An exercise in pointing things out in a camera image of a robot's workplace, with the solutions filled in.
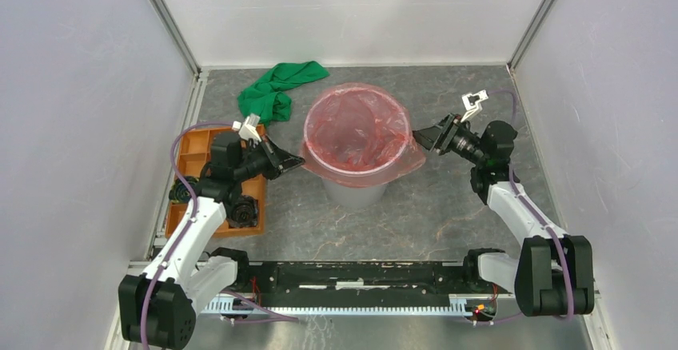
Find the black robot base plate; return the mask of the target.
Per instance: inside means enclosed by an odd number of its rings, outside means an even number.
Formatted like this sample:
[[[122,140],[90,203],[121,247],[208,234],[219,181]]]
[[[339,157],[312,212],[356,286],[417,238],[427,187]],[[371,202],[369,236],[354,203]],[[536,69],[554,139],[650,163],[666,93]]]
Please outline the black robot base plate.
[[[503,293],[461,262],[263,261],[239,271],[230,291],[269,308],[437,308],[450,296]]]

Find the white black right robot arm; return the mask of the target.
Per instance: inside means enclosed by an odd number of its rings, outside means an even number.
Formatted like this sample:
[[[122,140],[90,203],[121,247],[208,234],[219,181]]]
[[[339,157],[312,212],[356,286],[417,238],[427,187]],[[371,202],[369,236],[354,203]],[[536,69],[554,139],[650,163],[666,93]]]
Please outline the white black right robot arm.
[[[512,258],[499,249],[469,251],[461,279],[471,292],[491,284],[514,295],[525,316],[570,318],[595,308],[592,246],[584,236],[567,233],[530,199],[511,165],[517,131],[505,121],[491,121],[474,133],[459,114],[413,131],[428,151],[455,153],[472,163],[473,192],[509,228],[520,244]]]

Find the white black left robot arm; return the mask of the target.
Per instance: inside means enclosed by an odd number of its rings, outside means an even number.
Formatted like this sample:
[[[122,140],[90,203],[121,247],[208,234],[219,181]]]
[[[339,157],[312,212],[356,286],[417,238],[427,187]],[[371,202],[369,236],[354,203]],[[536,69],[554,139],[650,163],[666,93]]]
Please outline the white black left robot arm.
[[[242,185],[263,177],[274,180],[304,164],[267,136],[244,138],[224,130],[213,136],[197,181],[177,179],[189,193],[187,211],[166,245],[138,275],[118,286],[122,338],[144,348],[183,349],[193,335],[197,315],[223,289],[245,290],[251,271],[246,254],[213,252],[195,267],[216,230],[243,217]]]

